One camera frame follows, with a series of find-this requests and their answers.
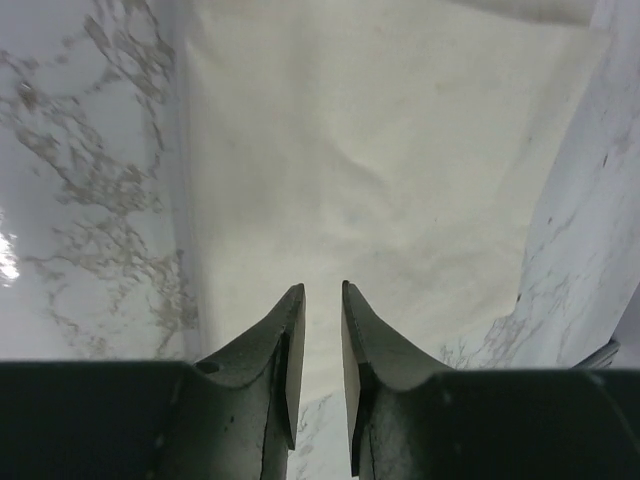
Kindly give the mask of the cream white t-shirt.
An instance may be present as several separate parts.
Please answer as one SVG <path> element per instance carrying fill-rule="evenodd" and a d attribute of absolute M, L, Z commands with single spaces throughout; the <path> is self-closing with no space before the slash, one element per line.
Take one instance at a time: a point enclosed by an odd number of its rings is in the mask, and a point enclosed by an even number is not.
<path fill-rule="evenodd" d="M 302 396 L 341 379 L 341 284 L 426 350 L 511 314 L 532 216 L 608 45 L 591 1 L 182 1 L 202 340 L 306 291 Z"/>

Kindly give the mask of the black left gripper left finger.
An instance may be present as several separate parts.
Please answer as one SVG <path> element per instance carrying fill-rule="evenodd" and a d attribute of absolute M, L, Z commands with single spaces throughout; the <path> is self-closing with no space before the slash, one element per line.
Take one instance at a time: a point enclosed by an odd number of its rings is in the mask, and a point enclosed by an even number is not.
<path fill-rule="evenodd" d="M 162 479 L 283 479 L 296 444 L 305 290 L 180 379 L 159 464 Z"/>

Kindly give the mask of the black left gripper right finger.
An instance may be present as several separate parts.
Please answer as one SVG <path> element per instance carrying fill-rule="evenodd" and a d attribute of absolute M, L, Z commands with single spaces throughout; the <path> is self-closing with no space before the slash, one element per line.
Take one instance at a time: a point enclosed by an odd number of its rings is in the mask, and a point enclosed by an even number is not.
<path fill-rule="evenodd" d="M 348 280 L 341 286 L 341 344 L 351 474 L 434 478 L 427 384 L 449 368 L 382 320 Z"/>

